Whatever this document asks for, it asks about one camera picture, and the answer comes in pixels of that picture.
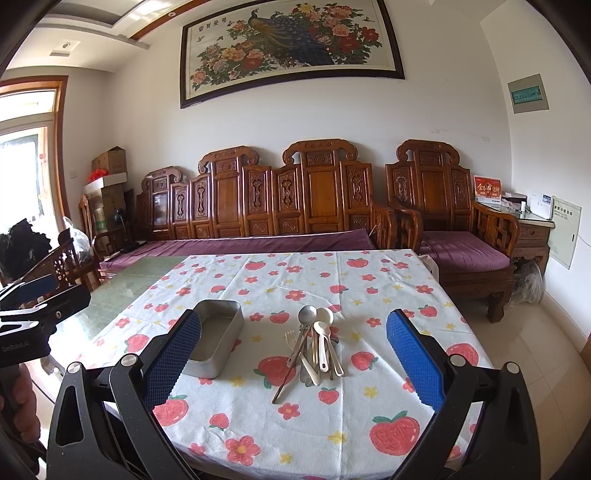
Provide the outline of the person left hand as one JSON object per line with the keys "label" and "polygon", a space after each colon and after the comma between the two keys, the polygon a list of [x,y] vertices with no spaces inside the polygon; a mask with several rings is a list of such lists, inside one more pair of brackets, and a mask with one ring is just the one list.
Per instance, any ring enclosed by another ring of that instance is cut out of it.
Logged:
{"label": "person left hand", "polygon": [[25,364],[19,365],[19,375],[13,383],[12,395],[17,404],[13,424],[22,441],[32,444],[40,438],[41,425],[36,413],[37,399]]}

